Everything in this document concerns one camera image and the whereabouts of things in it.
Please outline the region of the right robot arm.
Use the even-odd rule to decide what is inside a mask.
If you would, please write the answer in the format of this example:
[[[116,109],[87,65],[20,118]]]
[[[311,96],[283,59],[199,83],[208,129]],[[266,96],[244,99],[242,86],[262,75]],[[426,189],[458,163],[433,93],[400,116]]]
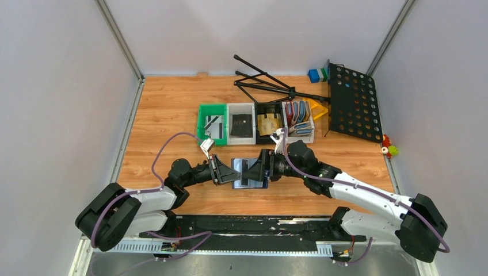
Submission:
[[[262,183],[281,177],[299,178],[314,194],[348,201],[367,210],[361,213],[337,208],[331,222],[339,232],[395,243],[426,263],[433,262],[438,252],[451,251],[444,240],[448,224],[430,197],[418,193],[412,198],[371,186],[319,161],[302,141],[263,149],[258,158],[242,160],[239,170],[243,179]]]

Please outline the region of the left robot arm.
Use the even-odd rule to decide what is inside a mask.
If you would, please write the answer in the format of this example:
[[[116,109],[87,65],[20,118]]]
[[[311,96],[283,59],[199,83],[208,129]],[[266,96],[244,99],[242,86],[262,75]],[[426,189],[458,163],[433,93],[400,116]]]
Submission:
[[[137,190],[110,183],[81,211],[75,226],[90,239],[92,247],[108,251],[127,236],[164,229],[173,210],[188,199],[188,186],[208,181],[222,185],[240,177],[239,171],[216,155],[196,166],[177,159],[160,187]]]

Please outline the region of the blue card holder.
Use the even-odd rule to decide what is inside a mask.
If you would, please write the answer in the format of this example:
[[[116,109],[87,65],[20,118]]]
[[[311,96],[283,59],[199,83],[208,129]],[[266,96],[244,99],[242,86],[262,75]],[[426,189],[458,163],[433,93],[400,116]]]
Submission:
[[[241,177],[232,183],[233,189],[267,189],[268,181],[263,182],[254,181],[252,179],[244,178],[243,173],[249,169],[257,161],[257,158],[232,158],[231,168],[241,173]]]

